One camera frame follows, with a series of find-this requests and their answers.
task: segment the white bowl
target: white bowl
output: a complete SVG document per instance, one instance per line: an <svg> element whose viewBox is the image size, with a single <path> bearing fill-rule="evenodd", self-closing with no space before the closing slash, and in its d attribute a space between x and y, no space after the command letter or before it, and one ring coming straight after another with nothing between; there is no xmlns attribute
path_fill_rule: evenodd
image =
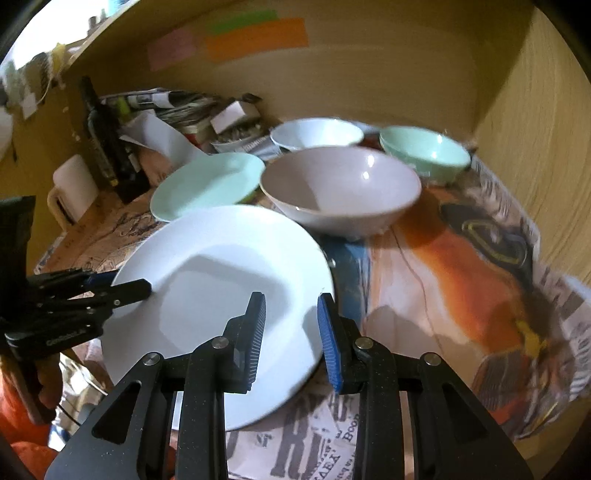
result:
<svg viewBox="0 0 591 480"><path fill-rule="evenodd" d="M356 240L389 228L421 194L409 166L362 147L290 152L261 176L263 192L296 222Z"/></svg>
<svg viewBox="0 0 591 480"><path fill-rule="evenodd" d="M275 145L290 151L331 145L352 145L363 140L363 131L338 118L300 118L271 131Z"/></svg>

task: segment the plate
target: plate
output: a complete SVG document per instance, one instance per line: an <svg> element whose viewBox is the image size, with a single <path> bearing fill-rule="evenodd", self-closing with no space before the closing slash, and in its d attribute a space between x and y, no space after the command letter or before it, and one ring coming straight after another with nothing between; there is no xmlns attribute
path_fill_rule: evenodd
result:
<svg viewBox="0 0 591 480"><path fill-rule="evenodd" d="M316 303L334 294L324 253L297 223L263 207L200 209L149 237L114 283L145 278L147 300L116 309L101 337L113 382L148 352L192 352L244 314L253 291L267 300L256 381L246 395L226 394L226 429L253 423L284 404L322 356ZM181 394L173 428L178 428Z"/></svg>
<svg viewBox="0 0 591 480"><path fill-rule="evenodd" d="M258 187L263 161L248 153L199 157L164 180L152 195L150 211L172 222L200 207L233 205Z"/></svg>

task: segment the white mug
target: white mug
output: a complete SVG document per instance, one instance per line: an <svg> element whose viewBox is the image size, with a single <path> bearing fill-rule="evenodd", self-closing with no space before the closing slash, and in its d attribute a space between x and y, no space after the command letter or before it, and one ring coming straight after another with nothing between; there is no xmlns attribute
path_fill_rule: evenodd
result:
<svg viewBox="0 0 591 480"><path fill-rule="evenodd" d="M49 211L66 231L74 225L99 194L84 159L74 155L53 173L54 187L47 195Z"/></svg>

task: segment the bowl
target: bowl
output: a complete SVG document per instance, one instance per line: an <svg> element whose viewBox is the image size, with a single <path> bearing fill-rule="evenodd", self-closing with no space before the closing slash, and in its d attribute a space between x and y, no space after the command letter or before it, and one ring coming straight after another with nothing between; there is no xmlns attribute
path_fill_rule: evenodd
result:
<svg viewBox="0 0 591 480"><path fill-rule="evenodd" d="M410 165L430 183L452 183L470 165L470 154L461 144L426 128L386 127L380 132L379 142L387 153Z"/></svg>
<svg viewBox="0 0 591 480"><path fill-rule="evenodd" d="M300 118L279 125L271 131L271 140L286 150L330 145L352 145L363 140L363 131L338 118Z"/></svg>
<svg viewBox="0 0 591 480"><path fill-rule="evenodd" d="M421 181L409 166L377 150L318 147L268 165L261 189L303 226L357 240L388 229L417 201Z"/></svg>

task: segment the cable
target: cable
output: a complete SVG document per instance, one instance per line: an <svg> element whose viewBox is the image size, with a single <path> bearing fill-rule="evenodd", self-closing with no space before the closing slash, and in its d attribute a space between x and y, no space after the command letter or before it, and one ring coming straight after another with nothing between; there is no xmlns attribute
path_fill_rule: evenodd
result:
<svg viewBox="0 0 591 480"><path fill-rule="evenodd" d="M64 415L65 415L66 417L68 417L68 418L69 418L69 419L70 419L72 422L74 422L76 425L80 426L80 424L78 423L78 421L77 421L77 420L76 420L76 419L75 419L75 418L74 418L72 415L70 415L70 414L69 414L69 413L66 411L66 409L65 409L64 407L62 407L61 405L58 405L57 407L58 407L58 408L59 408L59 409L60 409L60 410L61 410L61 411L64 413Z"/></svg>

